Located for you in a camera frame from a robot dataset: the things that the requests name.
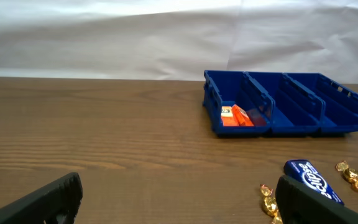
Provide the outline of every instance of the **blue basket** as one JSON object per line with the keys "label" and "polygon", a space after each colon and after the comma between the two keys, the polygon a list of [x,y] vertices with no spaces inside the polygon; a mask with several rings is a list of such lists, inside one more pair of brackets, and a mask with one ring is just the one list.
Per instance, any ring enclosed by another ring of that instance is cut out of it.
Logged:
{"label": "blue basket", "polygon": [[[358,95],[321,74],[206,70],[204,76],[203,105],[216,134],[358,131]],[[254,126],[223,126],[222,106],[234,104]]]}

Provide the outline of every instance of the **blue cookie package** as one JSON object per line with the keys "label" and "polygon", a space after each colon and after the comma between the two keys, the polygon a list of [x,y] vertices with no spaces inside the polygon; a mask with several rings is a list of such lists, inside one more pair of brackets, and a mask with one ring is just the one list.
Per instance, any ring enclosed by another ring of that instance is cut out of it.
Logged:
{"label": "blue cookie package", "polygon": [[304,183],[306,186],[319,192],[325,197],[344,205],[343,201],[338,197],[331,186],[306,159],[287,161],[284,165],[284,173],[295,180]]}

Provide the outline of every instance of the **gold wrapped candy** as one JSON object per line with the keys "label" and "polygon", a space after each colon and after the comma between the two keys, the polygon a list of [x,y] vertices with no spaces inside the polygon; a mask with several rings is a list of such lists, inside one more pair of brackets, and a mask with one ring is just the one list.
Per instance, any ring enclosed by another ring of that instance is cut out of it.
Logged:
{"label": "gold wrapped candy", "polygon": [[272,197],[273,189],[270,189],[264,184],[260,185],[260,192],[262,193],[262,209],[263,211],[273,218],[272,224],[282,224],[280,213],[278,212],[278,206],[276,198]]}
{"label": "gold wrapped candy", "polygon": [[336,170],[342,172],[345,180],[352,184],[352,189],[358,191],[358,171],[349,167],[346,161],[336,164]]}

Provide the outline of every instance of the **crease in backdrop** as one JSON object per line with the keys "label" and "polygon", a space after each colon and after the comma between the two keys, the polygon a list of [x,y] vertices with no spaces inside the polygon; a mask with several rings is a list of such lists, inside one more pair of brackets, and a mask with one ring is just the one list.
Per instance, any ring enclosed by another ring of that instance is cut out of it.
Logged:
{"label": "crease in backdrop", "polygon": [[204,69],[358,83],[358,1],[0,0],[0,76],[203,80]]}

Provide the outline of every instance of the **wrinkled white paper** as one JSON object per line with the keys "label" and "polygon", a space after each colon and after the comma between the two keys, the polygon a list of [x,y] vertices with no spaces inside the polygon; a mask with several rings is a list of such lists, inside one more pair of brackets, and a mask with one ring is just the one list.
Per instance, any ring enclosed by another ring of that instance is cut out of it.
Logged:
{"label": "wrinkled white paper", "polygon": [[205,69],[358,83],[358,1],[0,0],[0,76],[203,80]]}

